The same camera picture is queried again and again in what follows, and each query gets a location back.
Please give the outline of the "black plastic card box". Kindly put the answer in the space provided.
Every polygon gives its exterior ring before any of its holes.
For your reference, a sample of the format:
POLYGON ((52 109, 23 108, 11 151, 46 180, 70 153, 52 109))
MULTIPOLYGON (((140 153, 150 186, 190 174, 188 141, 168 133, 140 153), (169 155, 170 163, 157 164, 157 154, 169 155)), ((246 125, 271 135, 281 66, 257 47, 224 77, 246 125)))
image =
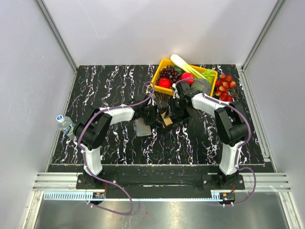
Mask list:
POLYGON ((187 125, 189 122, 189 119, 191 116, 183 119, 173 119, 170 114, 170 101, 172 98, 169 98, 168 101, 166 102, 165 106, 157 105, 157 117, 159 120, 158 125, 155 125, 156 127, 160 128, 163 132, 169 131, 171 129, 174 129, 175 127, 181 126, 181 125, 187 125), (171 118, 173 124, 167 127, 163 126, 163 119, 161 117, 161 114, 166 112, 165 117, 171 118))

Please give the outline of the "beige leather card holder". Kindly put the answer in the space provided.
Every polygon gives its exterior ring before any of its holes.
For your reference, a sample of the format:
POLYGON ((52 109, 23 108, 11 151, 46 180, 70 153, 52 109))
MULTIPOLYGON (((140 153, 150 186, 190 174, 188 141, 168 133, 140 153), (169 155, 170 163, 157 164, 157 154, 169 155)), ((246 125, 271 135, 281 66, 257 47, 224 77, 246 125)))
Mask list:
POLYGON ((143 118, 136 119, 134 121, 133 127, 137 137, 148 136, 152 134, 151 127, 144 123, 143 118))

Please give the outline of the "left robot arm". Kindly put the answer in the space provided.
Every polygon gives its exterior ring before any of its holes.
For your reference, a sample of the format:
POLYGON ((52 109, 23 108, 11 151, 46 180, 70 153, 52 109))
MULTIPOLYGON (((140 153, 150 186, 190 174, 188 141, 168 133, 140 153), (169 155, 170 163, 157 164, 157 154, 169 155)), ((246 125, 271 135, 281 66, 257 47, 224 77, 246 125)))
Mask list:
POLYGON ((137 136, 152 133, 152 126, 158 124, 158 107, 154 95, 140 93, 128 104, 116 107, 91 107, 77 122, 73 133, 83 153, 84 171, 89 174, 86 181, 92 188, 99 188, 103 184, 100 146, 109 127, 130 121, 134 122, 137 136))

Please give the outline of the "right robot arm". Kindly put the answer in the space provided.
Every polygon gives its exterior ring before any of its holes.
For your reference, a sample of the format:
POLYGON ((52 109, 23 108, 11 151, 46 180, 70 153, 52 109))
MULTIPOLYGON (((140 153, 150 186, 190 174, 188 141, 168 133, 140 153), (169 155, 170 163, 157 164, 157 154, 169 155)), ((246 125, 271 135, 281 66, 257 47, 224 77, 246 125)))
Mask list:
POLYGON ((234 183, 232 174, 238 171, 242 147, 251 138, 251 128, 246 119, 244 108, 239 101, 223 102, 207 94, 194 91, 185 80, 173 85, 175 108, 193 108, 204 111, 215 118, 218 136, 223 143, 222 159, 217 176, 217 184, 223 189, 234 183))

